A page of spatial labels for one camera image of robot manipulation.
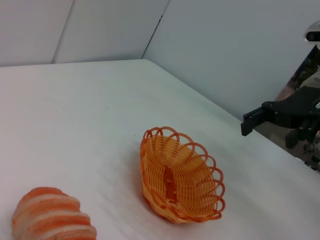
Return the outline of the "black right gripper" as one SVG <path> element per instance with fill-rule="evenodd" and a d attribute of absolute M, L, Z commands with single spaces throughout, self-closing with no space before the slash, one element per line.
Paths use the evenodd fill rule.
<path fill-rule="evenodd" d="M 299 141 L 314 141 L 316 120 L 320 118 L 320 89 L 303 86 L 295 93 L 280 101 L 267 101 L 260 107 L 243 115 L 240 125 L 242 136 L 250 134 L 264 122 L 294 129 L 285 137 L 285 147 L 294 148 Z"/>

